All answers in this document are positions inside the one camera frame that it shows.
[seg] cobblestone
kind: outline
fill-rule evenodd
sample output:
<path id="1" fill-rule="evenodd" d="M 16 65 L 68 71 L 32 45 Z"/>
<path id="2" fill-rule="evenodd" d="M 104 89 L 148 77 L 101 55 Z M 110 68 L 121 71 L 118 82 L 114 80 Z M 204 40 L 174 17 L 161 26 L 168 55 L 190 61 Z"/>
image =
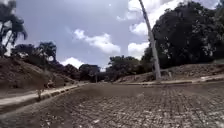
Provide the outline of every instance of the cobblestone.
<path id="1" fill-rule="evenodd" d="M 224 127 L 223 83 L 91 85 L 0 116 L 0 128 Z"/>

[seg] dirt embankment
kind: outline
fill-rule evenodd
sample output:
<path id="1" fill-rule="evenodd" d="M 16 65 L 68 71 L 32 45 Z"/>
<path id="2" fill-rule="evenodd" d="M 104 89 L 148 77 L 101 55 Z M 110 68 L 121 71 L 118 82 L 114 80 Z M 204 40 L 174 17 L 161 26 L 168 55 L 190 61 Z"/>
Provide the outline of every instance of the dirt embankment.
<path id="1" fill-rule="evenodd" d="M 189 64 L 177 67 L 172 67 L 161 71 L 162 80 L 181 80 L 192 79 L 203 76 L 211 76 L 224 74 L 224 64 Z M 118 79 L 116 82 L 148 82 L 153 81 L 154 75 L 152 72 L 125 76 Z"/>
<path id="2" fill-rule="evenodd" d="M 61 74 L 52 73 L 37 66 L 10 58 L 0 58 L 0 89 L 37 89 L 52 79 L 56 87 L 73 82 Z"/>

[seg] sidewalk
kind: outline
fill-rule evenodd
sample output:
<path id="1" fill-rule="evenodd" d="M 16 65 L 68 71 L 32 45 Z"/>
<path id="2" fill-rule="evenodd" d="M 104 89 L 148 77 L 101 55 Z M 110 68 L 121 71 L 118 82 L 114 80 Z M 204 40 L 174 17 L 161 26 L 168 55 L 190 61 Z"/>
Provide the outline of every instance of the sidewalk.
<path id="1" fill-rule="evenodd" d="M 205 82 L 215 82 L 224 80 L 224 74 L 221 75 L 213 75 L 213 76 L 205 76 L 195 79 L 186 79 L 186 80 L 170 80 L 170 81 L 161 81 L 157 83 L 156 81 L 152 82 L 141 82 L 141 83 L 123 83 L 127 85 L 173 85 L 173 84 L 199 84 Z"/>
<path id="2" fill-rule="evenodd" d="M 65 86 L 61 88 L 44 90 L 41 93 L 41 99 L 42 100 L 47 99 L 52 96 L 67 92 L 71 89 L 74 89 L 76 87 L 80 87 L 83 85 L 84 84 L 77 84 L 77 85 Z M 37 91 L 33 91 L 32 94 L 28 94 L 28 95 L 0 99 L 0 114 L 9 112 L 11 110 L 14 110 L 16 108 L 19 108 L 25 105 L 35 103 L 37 102 L 37 99 L 38 99 Z"/>

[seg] utility pole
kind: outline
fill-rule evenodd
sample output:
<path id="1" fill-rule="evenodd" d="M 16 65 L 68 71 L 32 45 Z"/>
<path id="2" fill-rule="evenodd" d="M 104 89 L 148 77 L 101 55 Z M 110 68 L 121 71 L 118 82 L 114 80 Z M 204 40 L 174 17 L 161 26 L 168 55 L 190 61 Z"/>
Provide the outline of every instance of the utility pole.
<path id="1" fill-rule="evenodd" d="M 148 36 L 149 36 L 148 40 L 152 45 L 152 53 L 153 53 L 154 66 L 155 66 L 155 72 L 156 72 L 156 81 L 160 82 L 161 81 L 161 72 L 160 72 L 158 54 L 157 54 L 157 50 L 156 50 L 156 41 L 154 39 L 152 30 L 151 30 L 151 26 L 150 26 L 150 23 L 149 23 L 148 15 L 146 13 L 146 10 L 145 10 L 145 7 L 144 7 L 144 4 L 143 4 L 142 0 L 139 0 L 139 3 L 141 5 L 142 13 L 143 13 L 143 16 L 144 16 L 144 19 L 145 19 L 145 22 L 146 22 L 146 25 L 147 25 L 147 28 L 148 28 Z"/>

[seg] blue sky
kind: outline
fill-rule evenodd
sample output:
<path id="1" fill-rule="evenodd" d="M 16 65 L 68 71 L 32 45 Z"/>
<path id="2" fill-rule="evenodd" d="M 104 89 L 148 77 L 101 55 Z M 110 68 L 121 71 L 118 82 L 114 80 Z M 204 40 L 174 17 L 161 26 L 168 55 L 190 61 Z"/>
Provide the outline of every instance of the blue sky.
<path id="1" fill-rule="evenodd" d="M 167 8 L 186 0 L 143 0 L 150 24 Z M 195 0 L 213 8 L 218 0 Z M 16 13 L 25 21 L 28 39 L 38 45 L 53 41 L 57 60 L 79 67 L 82 63 L 107 66 L 110 56 L 140 59 L 148 46 L 147 30 L 138 0 L 17 0 Z"/>

